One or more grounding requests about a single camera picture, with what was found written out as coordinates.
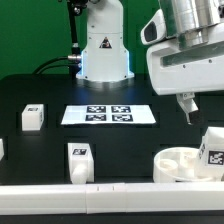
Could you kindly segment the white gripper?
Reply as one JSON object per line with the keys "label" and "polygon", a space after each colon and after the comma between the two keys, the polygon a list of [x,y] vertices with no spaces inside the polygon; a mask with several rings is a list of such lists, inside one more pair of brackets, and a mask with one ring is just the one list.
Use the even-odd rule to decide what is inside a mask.
{"label": "white gripper", "polygon": [[187,123],[199,124],[193,92],[224,90],[224,33],[211,33],[208,44],[185,51],[179,50],[176,39],[164,41],[150,47],[146,58],[155,92],[177,94]]}

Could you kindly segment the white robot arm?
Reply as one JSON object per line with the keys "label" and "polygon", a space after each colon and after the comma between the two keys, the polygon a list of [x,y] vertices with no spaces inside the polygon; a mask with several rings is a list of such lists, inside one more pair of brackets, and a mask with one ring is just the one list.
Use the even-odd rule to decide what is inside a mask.
{"label": "white robot arm", "polygon": [[[159,9],[141,30],[149,77],[159,95],[174,95],[194,124],[197,92],[224,90],[224,0],[158,0]],[[87,45],[77,78],[99,88],[134,77],[123,44],[119,0],[89,0]]]}

